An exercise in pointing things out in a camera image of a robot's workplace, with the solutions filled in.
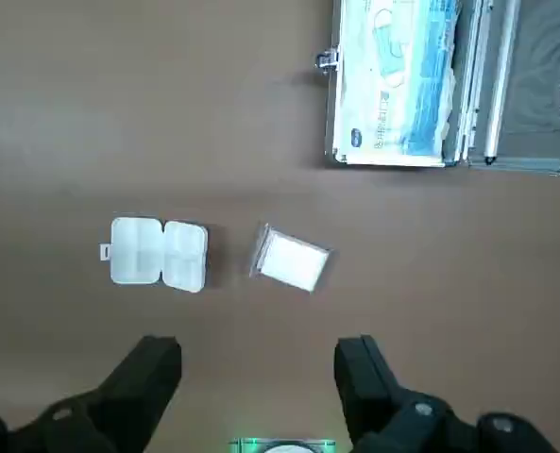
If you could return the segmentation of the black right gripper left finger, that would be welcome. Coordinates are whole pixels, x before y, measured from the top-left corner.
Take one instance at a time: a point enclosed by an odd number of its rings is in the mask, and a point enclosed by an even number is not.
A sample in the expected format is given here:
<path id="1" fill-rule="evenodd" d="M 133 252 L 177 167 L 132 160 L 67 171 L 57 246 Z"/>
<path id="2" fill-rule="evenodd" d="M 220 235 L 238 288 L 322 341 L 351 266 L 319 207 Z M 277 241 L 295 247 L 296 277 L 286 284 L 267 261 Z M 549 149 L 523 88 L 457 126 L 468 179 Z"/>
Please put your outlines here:
<path id="1" fill-rule="evenodd" d="M 0 418 L 0 452 L 143 452 L 180 380 L 178 341 L 145 336 L 89 392 L 16 429 Z"/>

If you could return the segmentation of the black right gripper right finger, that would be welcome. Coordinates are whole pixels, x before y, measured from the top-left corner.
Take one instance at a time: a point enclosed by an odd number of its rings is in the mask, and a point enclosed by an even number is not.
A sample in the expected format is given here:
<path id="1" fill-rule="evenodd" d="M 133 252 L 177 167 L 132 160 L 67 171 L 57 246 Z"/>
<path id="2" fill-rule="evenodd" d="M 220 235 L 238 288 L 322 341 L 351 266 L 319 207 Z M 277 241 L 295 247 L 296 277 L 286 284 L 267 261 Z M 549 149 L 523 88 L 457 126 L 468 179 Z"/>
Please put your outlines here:
<path id="1" fill-rule="evenodd" d="M 554 452 L 528 420 L 489 412 L 474 424 L 443 399 L 398 383 L 369 335 L 341 338 L 334 380 L 353 452 Z"/>

